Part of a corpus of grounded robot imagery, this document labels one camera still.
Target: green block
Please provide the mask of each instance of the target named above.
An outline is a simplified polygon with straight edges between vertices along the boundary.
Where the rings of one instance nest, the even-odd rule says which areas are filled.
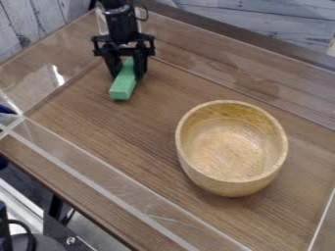
[[[111,85],[108,94],[115,100],[128,100],[136,84],[136,77],[134,73],[134,59],[130,58],[123,64],[120,73]]]

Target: screw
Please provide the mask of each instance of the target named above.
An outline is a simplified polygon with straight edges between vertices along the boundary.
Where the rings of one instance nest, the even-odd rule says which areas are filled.
[[[67,244],[68,244],[68,245],[74,245],[75,242],[76,242],[76,238],[75,238],[75,237],[70,237],[70,238],[67,239]]]

